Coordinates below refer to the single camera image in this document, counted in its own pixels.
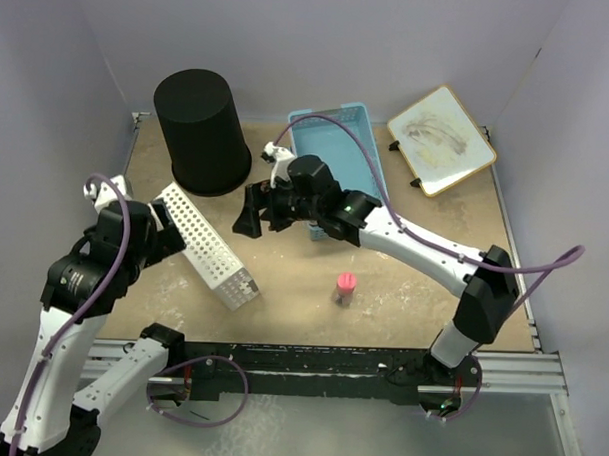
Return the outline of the white perforated plastic basket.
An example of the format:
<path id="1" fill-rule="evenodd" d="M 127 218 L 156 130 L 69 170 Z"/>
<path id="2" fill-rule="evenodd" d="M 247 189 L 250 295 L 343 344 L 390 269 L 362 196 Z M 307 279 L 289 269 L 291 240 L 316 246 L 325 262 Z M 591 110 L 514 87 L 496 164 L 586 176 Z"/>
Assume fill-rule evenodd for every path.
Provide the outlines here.
<path id="1" fill-rule="evenodd" d="M 241 259 L 175 182 L 159 197 L 185 242 L 185 258 L 228 309 L 235 311 L 259 296 L 258 286 Z"/>

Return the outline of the large black plastic container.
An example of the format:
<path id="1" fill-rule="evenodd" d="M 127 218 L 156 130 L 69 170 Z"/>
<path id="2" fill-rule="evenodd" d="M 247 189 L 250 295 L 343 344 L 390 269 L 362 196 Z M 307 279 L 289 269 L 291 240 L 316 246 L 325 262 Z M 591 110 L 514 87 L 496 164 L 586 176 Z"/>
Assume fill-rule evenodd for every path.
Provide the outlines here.
<path id="1" fill-rule="evenodd" d="M 216 197 L 243 184 L 252 155 L 223 76 L 207 69 L 178 71 L 158 84 L 154 106 L 180 187 Z"/>

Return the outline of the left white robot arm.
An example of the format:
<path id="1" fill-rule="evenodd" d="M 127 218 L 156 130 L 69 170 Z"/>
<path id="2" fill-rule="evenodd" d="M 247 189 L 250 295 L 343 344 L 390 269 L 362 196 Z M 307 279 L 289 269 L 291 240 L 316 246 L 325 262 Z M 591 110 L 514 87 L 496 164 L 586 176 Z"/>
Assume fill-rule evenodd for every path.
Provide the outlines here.
<path id="1" fill-rule="evenodd" d="M 185 337 L 153 323 L 130 352 L 90 386 L 82 369 L 115 302 L 142 270 L 185 250 L 162 199 L 111 201 L 97 223 L 49 268 L 34 354 L 8 417 L 0 456 L 91 456 L 101 427 L 154 374 L 175 375 L 186 362 Z"/>

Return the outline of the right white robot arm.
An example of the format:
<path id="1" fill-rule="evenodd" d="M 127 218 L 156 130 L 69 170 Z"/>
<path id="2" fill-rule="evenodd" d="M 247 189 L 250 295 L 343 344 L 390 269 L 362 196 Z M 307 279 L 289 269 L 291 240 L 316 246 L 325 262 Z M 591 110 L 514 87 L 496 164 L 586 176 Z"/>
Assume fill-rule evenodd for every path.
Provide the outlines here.
<path id="1" fill-rule="evenodd" d="M 455 246 L 399 215 L 369 194 L 344 189 L 316 155 L 277 160 L 271 177 L 246 186 L 241 214 L 232 230 L 261 237 L 295 222 L 315 223 L 335 240 L 388 255 L 417 270 L 458 298 L 455 315 L 428 349 L 425 375 L 446 384 L 476 349 L 491 344 L 519 296 L 510 255 Z"/>

